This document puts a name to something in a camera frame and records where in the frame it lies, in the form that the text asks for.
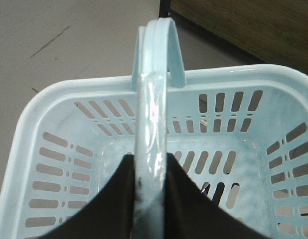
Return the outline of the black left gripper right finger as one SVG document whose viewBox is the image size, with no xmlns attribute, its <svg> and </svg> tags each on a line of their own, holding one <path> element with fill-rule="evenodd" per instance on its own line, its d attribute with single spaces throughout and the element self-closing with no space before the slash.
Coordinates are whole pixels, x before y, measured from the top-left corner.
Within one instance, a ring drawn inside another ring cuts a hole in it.
<svg viewBox="0 0 308 239">
<path fill-rule="evenodd" d="M 243 225 L 209 200 L 167 154 L 165 179 L 166 239 L 257 239 L 259 233 Z"/>
</svg>

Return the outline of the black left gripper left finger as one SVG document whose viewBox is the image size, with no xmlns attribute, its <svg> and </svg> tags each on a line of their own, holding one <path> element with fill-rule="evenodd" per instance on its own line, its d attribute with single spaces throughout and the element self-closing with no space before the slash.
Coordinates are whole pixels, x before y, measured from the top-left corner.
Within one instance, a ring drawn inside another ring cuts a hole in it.
<svg viewBox="0 0 308 239">
<path fill-rule="evenodd" d="M 135 196 L 134 156 L 124 155 L 103 189 L 45 239 L 129 239 Z"/>
</svg>

